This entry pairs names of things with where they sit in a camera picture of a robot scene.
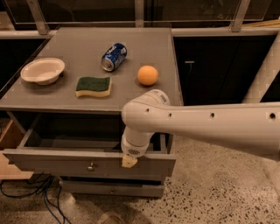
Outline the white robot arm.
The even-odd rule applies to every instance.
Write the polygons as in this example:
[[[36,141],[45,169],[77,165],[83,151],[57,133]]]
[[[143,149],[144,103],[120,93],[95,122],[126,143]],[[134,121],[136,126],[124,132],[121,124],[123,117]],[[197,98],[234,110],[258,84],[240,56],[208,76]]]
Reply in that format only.
[[[216,144],[263,158],[280,158],[280,105],[277,102],[172,106],[159,89],[122,108],[125,130],[122,165],[131,168],[145,154],[155,133]]]

